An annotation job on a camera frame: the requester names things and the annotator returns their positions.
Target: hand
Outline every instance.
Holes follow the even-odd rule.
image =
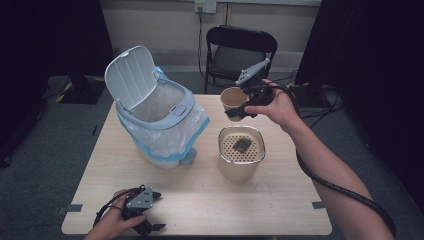
[[[271,86],[277,86],[267,79],[264,79],[264,82]],[[246,106],[244,111],[250,114],[266,115],[271,121],[280,125],[284,131],[287,131],[292,124],[301,119],[297,115],[290,97],[285,92],[275,89],[274,93],[274,100],[267,106]]]
[[[114,197],[124,192],[126,189],[120,190],[114,194]],[[134,227],[144,221],[144,216],[137,216],[124,220],[122,218],[122,208],[124,207],[126,195],[116,199],[106,214],[100,221],[90,230],[85,240],[105,240],[114,239],[119,236],[125,229]]]

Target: paper cup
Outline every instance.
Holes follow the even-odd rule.
[[[222,106],[224,106],[225,111],[237,108],[243,103],[245,103],[247,100],[248,96],[244,94],[243,91],[241,91],[238,87],[227,88],[221,93],[221,102]],[[241,118],[238,116],[228,119],[233,122],[238,122],[241,120]]]

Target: wall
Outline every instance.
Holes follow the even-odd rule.
[[[101,1],[113,48],[122,51],[143,45],[155,63],[175,70],[198,66],[200,19],[187,1]],[[202,66],[206,32],[224,24],[264,30],[279,44],[271,71],[297,69],[318,6],[217,3],[216,14],[202,15]]]

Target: white trash can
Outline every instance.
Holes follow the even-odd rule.
[[[192,92],[169,80],[143,46],[115,58],[105,72],[118,118],[140,155],[153,165],[171,169],[191,163],[197,137],[209,124]]]

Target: perforated container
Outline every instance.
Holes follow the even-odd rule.
[[[250,145],[240,151],[240,141]],[[220,158],[218,169],[232,181],[244,181],[252,177],[256,167],[265,158],[265,145],[261,133],[249,126],[231,126],[221,130],[218,138]]]

